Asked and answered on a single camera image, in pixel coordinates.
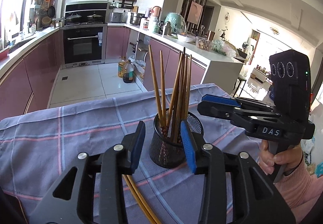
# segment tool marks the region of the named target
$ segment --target stool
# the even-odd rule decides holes
[[[233,97],[235,97],[235,94],[237,93],[237,91],[238,91],[238,89],[239,89],[239,87],[241,85],[241,82],[244,81],[244,84],[243,84],[243,87],[241,88],[239,96],[241,95],[241,92],[242,92],[242,90],[243,90],[243,88],[245,86],[245,83],[247,82],[247,80],[242,75],[238,75],[237,79],[239,80],[239,84],[238,84],[237,89],[235,90],[235,93],[233,94]]]

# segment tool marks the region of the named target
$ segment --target mesh pen holder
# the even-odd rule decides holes
[[[190,130],[199,133],[201,137],[204,135],[203,126],[200,120],[192,113],[188,112],[187,123]],[[180,130],[178,130],[177,143],[171,141],[172,132],[172,118],[169,125],[167,137],[164,137],[161,132],[158,114],[154,119],[154,135],[149,147],[149,156],[151,160],[158,166],[166,169],[172,169],[182,164],[186,157],[184,147],[181,141]]]

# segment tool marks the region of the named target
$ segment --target hand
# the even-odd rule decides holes
[[[285,150],[276,155],[268,151],[268,141],[261,141],[261,151],[259,155],[259,166],[266,174],[274,172],[274,164],[287,164],[285,172],[298,166],[303,157],[301,145],[297,145],[292,149]]]

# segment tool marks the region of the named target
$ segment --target plaid tablecloth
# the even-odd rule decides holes
[[[171,92],[172,89],[166,90],[167,104]],[[243,129],[229,121],[199,115],[196,106],[205,94],[228,95],[214,84],[191,87],[189,111],[201,120],[206,142],[229,153],[247,151],[257,159],[260,140],[246,137]],[[162,223],[195,224],[201,207],[204,175],[193,175],[186,163],[175,169],[164,169],[151,161],[148,150],[156,113],[154,92],[144,92],[6,118],[0,121],[0,186],[4,192],[20,199],[29,216],[78,153],[104,152],[120,143],[124,135],[134,132],[138,122],[143,120],[146,138],[133,178]],[[94,199],[96,222],[99,221],[98,176]],[[227,221],[230,221],[229,178],[227,183]],[[149,223],[125,183],[124,197],[129,223]]]

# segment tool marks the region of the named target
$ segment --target oven handle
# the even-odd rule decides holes
[[[98,38],[99,36],[86,36],[86,37],[77,37],[77,38],[67,38],[67,40],[83,39],[83,38]]]

